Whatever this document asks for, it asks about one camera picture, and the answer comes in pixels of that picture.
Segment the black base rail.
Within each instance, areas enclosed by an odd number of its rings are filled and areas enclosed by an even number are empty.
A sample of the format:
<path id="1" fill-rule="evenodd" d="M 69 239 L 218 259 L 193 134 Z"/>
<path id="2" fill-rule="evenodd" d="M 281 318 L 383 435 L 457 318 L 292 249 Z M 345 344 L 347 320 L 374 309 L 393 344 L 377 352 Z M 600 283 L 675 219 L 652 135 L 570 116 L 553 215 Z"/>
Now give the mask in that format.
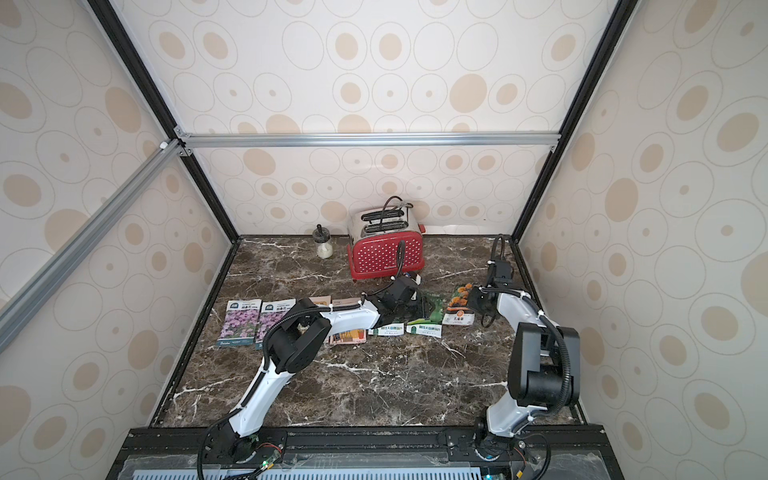
<path id="1" fill-rule="evenodd" d="M 274 427 L 235 440 L 204 428 L 135 429 L 110 479 L 620 479 L 605 430 L 530 427 L 480 455 L 474 430 Z"/>

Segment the orange flower seed packet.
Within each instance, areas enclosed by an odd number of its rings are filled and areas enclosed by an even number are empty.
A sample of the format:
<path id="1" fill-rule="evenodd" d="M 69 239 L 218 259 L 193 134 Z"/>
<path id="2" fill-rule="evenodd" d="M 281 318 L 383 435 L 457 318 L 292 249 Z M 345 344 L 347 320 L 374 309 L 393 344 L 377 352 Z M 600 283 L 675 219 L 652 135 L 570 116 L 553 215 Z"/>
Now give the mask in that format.
<path id="1" fill-rule="evenodd" d="M 475 312 L 469 306 L 472 283 L 460 285 L 451 295 L 443 313 L 442 324 L 447 326 L 472 326 Z"/>

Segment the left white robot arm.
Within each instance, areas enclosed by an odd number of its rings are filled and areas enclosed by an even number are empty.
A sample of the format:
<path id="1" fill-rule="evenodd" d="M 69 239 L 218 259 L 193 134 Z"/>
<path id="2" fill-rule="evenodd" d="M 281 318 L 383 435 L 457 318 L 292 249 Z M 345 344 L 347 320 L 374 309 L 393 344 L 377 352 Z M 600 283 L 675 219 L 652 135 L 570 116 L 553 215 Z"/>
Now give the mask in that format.
<path id="1" fill-rule="evenodd" d="M 327 338 L 406 323 L 425 312 L 419 285 L 404 275 L 349 305 L 320 306 L 308 298 L 298 300 L 264 337 L 262 366 L 227 418 L 234 437 L 245 438 L 261 429 L 283 387 L 315 360 Z"/>

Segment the black corner frame post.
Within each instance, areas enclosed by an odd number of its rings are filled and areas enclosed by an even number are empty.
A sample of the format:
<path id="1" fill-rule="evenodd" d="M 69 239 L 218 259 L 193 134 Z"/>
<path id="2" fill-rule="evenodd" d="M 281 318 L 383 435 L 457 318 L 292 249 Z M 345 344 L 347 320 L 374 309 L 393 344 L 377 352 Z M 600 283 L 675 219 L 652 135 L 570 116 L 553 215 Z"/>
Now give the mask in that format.
<path id="1" fill-rule="evenodd" d="M 88 6 L 95 15 L 99 25 L 104 30 L 106 37 L 114 47 L 118 57 L 126 67 L 132 80 L 138 87 L 145 102 L 149 106 L 161 129 L 171 140 L 178 140 L 184 149 L 181 160 L 190 174 L 196 187 L 202 194 L 207 206 L 214 218 L 222 228 L 225 236 L 231 243 L 235 243 L 238 234 L 229 215 L 225 212 L 223 204 L 214 192 L 211 182 L 205 174 L 200 162 L 184 140 L 177 133 L 178 123 L 163 97 L 157 83 L 152 78 L 134 42 L 130 39 L 122 21 L 118 18 L 118 12 L 111 1 L 88 0 Z"/>

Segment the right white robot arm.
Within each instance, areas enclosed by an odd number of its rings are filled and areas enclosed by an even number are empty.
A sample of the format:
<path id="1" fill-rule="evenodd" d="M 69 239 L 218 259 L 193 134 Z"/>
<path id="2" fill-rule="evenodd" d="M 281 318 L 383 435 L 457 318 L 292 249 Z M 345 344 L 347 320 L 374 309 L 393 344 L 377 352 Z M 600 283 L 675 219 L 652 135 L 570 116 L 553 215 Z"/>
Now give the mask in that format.
<path id="1" fill-rule="evenodd" d="M 507 392 L 485 414 L 484 435 L 513 438 L 542 417 L 578 401 L 580 347 L 573 328 L 552 321 L 527 292 L 512 287 L 513 268 L 499 257 L 488 261 L 486 282 L 474 286 L 468 306 L 481 317 L 502 317 L 515 332 Z"/>

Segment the glass jar with white granules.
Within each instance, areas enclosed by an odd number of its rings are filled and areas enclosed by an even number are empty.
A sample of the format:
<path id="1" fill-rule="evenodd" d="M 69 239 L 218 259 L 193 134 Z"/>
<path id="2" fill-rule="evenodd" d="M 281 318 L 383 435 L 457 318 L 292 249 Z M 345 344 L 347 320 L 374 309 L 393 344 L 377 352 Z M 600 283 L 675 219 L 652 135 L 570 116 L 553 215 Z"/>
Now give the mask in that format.
<path id="1" fill-rule="evenodd" d="M 317 224 L 312 232 L 312 239 L 316 246 L 317 256 L 321 259 L 329 259 L 333 255 L 332 235 L 330 230 L 321 224 Z"/>

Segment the black right corner post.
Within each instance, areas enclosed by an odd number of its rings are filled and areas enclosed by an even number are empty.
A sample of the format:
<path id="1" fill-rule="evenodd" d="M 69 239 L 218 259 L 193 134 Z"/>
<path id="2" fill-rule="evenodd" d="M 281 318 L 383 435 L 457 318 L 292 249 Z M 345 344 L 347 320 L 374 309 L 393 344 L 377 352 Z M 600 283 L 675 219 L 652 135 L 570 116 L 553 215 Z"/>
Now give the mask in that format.
<path id="1" fill-rule="evenodd" d="M 613 13 L 597 43 L 596 50 L 590 63 L 587 65 L 584 77 L 576 90 L 576 94 L 559 130 L 560 137 L 558 143 L 548 154 L 542 170 L 539 172 L 533 189 L 524 205 L 521 217 L 511 234 L 511 245 L 519 245 L 526 229 L 530 225 L 550 181 L 582 120 L 586 108 L 605 73 L 608 63 L 611 60 L 627 25 L 630 23 L 637 5 L 637 0 L 620 0 L 616 2 Z"/>

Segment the orange marigold seed packet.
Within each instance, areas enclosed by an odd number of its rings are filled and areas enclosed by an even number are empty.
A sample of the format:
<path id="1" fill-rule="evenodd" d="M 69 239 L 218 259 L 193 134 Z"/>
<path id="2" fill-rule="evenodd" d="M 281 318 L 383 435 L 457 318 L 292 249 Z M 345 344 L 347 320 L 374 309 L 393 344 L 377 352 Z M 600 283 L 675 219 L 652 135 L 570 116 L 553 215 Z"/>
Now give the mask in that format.
<path id="1" fill-rule="evenodd" d="M 310 297 L 310 300 L 318 306 L 329 306 L 332 303 L 332 297 L 330 295 L 314 296 Z"/>

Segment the white orange-text seed packet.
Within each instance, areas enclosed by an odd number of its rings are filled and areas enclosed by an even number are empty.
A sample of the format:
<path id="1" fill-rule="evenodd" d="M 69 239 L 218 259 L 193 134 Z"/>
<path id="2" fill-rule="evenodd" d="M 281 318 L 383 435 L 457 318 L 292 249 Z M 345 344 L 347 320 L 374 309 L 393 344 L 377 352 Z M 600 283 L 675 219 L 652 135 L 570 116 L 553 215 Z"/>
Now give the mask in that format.
<path id="1" fill-rule="evenodd" d="M 359 298 L 334 299 L 333 305 L 336 307 L 357 305 Z M 336 333 L 327 339 L 327 343 L 333 345 L 360 345 L 367 341 L 367 331 L 364 329 L 350 330 Z"/>

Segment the silver aluminium cross rail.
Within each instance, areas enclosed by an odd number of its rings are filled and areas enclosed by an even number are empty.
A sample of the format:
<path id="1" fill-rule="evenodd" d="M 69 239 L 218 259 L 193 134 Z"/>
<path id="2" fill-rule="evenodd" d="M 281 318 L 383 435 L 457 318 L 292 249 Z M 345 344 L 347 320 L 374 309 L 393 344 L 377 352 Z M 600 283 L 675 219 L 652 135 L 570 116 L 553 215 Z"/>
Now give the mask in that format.
<path id="1" fill-rule="evenodd" d="M 554 131 L 368 132 L 368 133 L 248 133 L 201 134 L 180 129 L 173 139 L 182 151 L 199 150 L 332 150 L 369 148 L 555 147 Z"/>

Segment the silver aluminium side rail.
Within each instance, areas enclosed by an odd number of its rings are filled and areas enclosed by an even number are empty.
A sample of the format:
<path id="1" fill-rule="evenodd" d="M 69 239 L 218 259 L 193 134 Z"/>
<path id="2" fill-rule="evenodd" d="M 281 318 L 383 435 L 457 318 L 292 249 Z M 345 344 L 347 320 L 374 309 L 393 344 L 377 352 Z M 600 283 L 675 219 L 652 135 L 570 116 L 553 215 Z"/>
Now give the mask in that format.
<path id="1" fill-rule="evenodd" d="M 167 163 L 181 154 L 177 139 L 158 148 L 1 310 L 1 348 L 8 346 L 137 201 Z"/>

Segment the green pea seed packet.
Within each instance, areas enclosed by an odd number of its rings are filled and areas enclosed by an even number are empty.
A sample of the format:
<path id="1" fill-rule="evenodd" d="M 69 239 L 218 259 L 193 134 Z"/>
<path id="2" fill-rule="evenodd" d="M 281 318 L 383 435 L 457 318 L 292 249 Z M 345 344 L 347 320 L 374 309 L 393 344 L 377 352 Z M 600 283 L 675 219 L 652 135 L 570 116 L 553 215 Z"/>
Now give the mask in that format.
<path id="1" fill-rule="evenodd" d="M 405 325 L 403 323 L 393 323 L 368 330 L 370 336 L 377 337 L 397 337 L 405 334 Z"/>

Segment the red polka dot toaster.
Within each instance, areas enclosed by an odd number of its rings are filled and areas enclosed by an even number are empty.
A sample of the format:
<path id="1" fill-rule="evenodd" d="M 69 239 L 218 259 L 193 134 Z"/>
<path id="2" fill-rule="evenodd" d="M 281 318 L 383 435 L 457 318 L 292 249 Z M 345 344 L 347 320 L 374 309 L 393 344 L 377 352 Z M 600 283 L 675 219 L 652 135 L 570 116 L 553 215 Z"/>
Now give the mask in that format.
<path id="1" fill-rule="evenodd" d="M 351 214 L 347 223 L 347 253 L 354 280 L 390 277 L 424 268 L 425 229 L 413 209 L 410 201 L 393 195 L 381 207 Z"/>

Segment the white green-text seed packet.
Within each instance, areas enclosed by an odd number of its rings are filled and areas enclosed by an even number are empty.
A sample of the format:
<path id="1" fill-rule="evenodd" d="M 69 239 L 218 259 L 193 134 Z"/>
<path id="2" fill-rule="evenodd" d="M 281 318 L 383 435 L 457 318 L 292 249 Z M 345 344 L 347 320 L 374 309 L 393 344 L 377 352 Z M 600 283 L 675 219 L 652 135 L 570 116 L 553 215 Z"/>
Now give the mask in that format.
<path id="1" fill-rule="evenodd" d="M 434 294 L 423 295 L 423 314 L 420 318 L 410 321 L 405 331 L 411 335 L 442 337 L 442 321 L 444 317 L 443 300 Z"/>

